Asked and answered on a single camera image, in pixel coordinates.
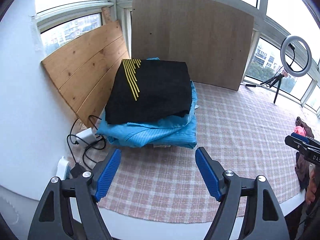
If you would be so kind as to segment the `person's right hand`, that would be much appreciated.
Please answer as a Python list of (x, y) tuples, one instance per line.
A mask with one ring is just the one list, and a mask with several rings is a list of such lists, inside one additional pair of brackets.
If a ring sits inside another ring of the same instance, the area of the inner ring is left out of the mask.
[(315, 194), (317, 191), (316, 180), (319, 180), (319, 166), (309, 169), (309, 184), (305, 194), (305, 201), (308, 205), (315, 201)]

